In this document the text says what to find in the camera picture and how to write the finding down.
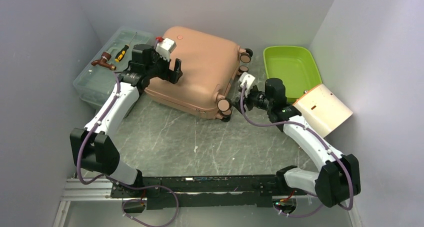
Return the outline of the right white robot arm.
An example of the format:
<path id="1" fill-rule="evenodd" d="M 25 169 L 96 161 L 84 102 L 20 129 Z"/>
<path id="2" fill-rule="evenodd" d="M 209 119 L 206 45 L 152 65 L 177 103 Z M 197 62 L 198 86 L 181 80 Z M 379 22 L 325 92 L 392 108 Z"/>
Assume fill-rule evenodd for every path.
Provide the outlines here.
<path id="1" fill-rule="evenodd" d="M 267 79 L 264 91 L 260 91 L 255 77 L 245 73 L 238 80 L 238 88 L 237 110 L 242 115 L 254 108 L 265 111 L 268 125 L 294 140 L 317 169 L 315 172 L 297 166 L 282 169 L 275 181 L 276 190 L 287 195 L 299 189 L 328 208 L 340 206 L 351 210 L 354 197 L 361 192 L 359 161 L 353 154 L 344 154 L 329 144 L 326 137 L 349 119 L 352 111 L 322 83 L 294 103 L 288 102 L 279 78 Z"/>

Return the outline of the pink hard-shell suitcase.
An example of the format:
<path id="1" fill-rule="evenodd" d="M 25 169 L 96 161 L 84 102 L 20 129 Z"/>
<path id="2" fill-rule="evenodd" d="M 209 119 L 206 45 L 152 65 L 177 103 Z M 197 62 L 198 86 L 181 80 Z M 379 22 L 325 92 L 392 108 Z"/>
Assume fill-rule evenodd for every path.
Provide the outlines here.
<path id="1" fill-rule="evenodd" d="M 163 35 L 176 43 L 171 63 L 181 61 L 182 76 L 172 84 L 158 77 L 145 93 L 154 101 L 203 119 L 228 122 L 232 103 L 227 97 L 236 77 L 248 72 L 254 55 L 249 48 L 212 34 L 173 26 Z"/>

